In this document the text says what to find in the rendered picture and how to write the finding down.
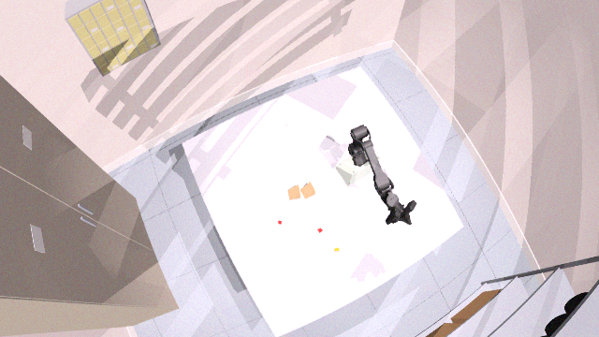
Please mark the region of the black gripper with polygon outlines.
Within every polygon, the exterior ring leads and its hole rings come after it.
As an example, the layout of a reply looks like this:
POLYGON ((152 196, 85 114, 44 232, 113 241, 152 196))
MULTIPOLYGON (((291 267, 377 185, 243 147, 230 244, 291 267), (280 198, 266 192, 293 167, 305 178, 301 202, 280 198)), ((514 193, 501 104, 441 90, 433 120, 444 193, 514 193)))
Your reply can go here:
MULTIPOLYGON (((400 203, 400 202, 398 202, 398 204, 397 204, 396 206, 397 206, 399 209, 402 209, 402 213, 401 213, 401 217, 399 217, 399 218, 400 218, 400 219, 399 219, 399 221, 401 221, 401 222, 404 222, 404 223, 406 223, 407 225, 411 226, 411 225, 412 225, 412 222, 411 222, 411 217, 410 217, 410 214, 409 214, 409 212, 412 212, 412 211, 414 210, 414 208, 416 207, 416 205, 417 205, 417 202, 416 202, 416 201, 414 201, 414 200, 412 200, 412 201, 408 202, 408 204, 406 205, 406 207, 404 207, 404 205, 401 205, 401 203, 400 203)), ((391 210, 392 210, 392 209, 394 209, 394 208, 393 208, 393 207, 391 207, 391 206, 388 206, 388 210, 389 210, 389 208, 390 208, 391 210)), ((391 223, 389 223, 387 220, 388 220, 388 216, 387 216, 387 219, 386 219, 385 223, 386 223, 387 225, 391 224, 391 223)))

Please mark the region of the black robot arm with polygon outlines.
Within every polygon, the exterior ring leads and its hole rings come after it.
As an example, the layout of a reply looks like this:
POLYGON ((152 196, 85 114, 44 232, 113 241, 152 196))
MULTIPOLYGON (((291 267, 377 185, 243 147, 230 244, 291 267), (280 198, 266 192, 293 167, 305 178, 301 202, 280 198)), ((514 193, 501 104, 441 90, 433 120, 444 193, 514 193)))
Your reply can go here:
POLYGON ((399 197, 397 194, 393 193, 392 190, 395 189, 394 183, 384 173, 378 158, 376 157, 376 152, 373 148, 374 145, 371 131, 367 126, 361 125, 350 129, 350 135, 353 139, 353 142, 348 144, 348 152, 353 157, 354 165, 361 167, 369 161, 373 171, 373 185, 375 187, 375 191, 379 197, 381 196, 380 199, 385 203, 386 206, 391 206, 394 208, 392 210, 389 208, 390 214, 388 215, 387 221, 392 224, 399 222, 399 217, 401 217, 402 213, 402 209, 399 209, 396 206, 399 202, 399 197), (369 136, 369 139, 363 142, 364 138, 367 136, 369 136))

